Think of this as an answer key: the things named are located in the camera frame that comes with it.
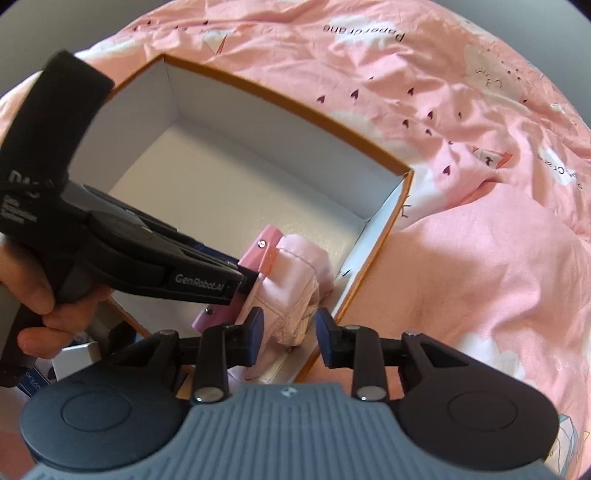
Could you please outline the person's left hand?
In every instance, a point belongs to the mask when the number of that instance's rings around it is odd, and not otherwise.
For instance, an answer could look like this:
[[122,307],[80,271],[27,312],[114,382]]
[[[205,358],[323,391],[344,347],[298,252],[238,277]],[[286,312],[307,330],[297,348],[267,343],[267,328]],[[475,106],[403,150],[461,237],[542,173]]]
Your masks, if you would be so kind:
[[24,329],[17,337],[25,354],[42,359],[54,358],[84,331],[98,305],[113,292],[107,286],[95,285],[76,303],[57,305],[39,264],[5,235],[1,235],[1,283],[42,317],[40,327]]

